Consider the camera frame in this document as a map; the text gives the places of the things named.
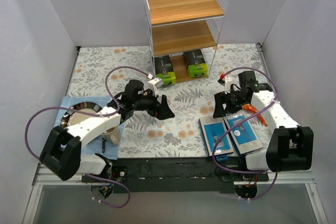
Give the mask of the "orange BIC razor pack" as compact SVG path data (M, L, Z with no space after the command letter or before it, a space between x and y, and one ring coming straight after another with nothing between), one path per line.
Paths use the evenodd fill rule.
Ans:
M242 109L244 109L246 111L249 111L251 113L257 113L258 112L258 110L254 106L252 106L251 104L244 104L241 107L242 107ZM264 124L265 126L268 126L267 122L265 121L265 119L262 117L261 114L257 115L257 117L262 124Z

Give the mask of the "white wire wooden shelf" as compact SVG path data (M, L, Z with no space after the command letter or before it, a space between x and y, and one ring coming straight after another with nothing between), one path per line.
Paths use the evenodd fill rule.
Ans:
M169 55L176 84L207 78L216 56L229 0L143 0L150 60ZM190 78L183 52L200 49L208 72Z

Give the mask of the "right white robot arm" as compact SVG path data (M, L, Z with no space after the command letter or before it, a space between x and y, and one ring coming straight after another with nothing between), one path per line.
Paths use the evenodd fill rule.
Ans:
M308 126L301 126L287 114L278 100L274 84L258 82L256 72L256 69L243 67L238 75L237 89L234 89L234 81L227 73L221 75L218 83L224 87L224 91L214 95L214 118L232 115L241 110L243 105L251 104L257 111L238 122L237 126L261 115L272 133L264 153L245 156L245 163L237 168L238 176L248 181L256 174L269 170L309 170L312 164L313 130Z

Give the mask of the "black green razor box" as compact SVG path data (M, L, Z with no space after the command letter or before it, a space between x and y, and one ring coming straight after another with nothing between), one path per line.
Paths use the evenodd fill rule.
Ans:
M185 51L183 57L190 78L199 78L207 75L208 67L200 49Z
M155 75L163 80L164 86L176 84L176 76L169 55L154 58Z

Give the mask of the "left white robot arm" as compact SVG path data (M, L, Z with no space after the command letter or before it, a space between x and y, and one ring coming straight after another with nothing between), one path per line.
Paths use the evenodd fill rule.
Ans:
M111 161L99 153L83 154L82 149L86 145L100 135L117 129L135 111L145 111L158 120L175 116L168 106L167 97L157 94L163 81L153 78L148 84L150 87L145 89L143 82L132 79L123 92L94 116L66 128L54 127L39 156L40 162L61 180L84 173L93 174L100 182L108 181L112 175Z

